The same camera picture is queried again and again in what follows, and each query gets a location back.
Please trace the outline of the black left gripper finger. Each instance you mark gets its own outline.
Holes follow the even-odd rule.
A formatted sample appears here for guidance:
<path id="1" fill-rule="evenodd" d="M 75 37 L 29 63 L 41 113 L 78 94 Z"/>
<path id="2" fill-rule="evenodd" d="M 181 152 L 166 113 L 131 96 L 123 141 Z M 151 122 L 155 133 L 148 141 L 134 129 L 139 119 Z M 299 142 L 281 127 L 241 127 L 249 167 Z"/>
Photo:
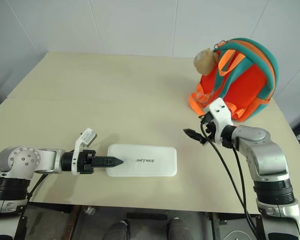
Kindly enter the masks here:
<path id="1" fill-rule="evenodd" d="M 123 163 L 122 160 L 113 156 L 95 156 L 94 163 Z"/>
<path id="2" fill-rule="evenodd" d="M 105 161 L 105 162 L 94 162 L 93 168 L 113 168 L 123 164 L 123 161 Z"/>

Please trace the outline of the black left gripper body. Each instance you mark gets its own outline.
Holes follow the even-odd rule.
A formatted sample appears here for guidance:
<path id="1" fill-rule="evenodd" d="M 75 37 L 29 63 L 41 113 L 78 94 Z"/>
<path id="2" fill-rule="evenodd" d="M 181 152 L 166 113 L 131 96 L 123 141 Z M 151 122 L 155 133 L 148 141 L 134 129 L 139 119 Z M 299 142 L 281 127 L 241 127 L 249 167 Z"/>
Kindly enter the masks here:
<path id="1" fill-rule="evenodd" d="M 78 155 L 77 172 L 80 174 L 93 174 L 92 161 L 96 156 L 95 150 L 83 150 Z"/>

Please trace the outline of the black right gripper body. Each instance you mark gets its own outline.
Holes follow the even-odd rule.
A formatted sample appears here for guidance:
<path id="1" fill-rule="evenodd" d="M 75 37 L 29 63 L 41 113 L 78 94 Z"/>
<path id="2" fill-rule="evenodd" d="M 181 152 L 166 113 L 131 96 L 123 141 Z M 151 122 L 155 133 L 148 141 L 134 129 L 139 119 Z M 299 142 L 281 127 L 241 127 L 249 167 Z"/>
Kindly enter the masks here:
<path id="1" fill-rule="evenodd" d="M 203 138 L 207 139 L 207 142 L 210 140 L 211 142 L 215 142 L 215 134 L 216 134 L 216 125 L 213 122 L 213 115 L 208 112 L 204 115 L 200 115 L 200 129 L 203 134 Z"/>

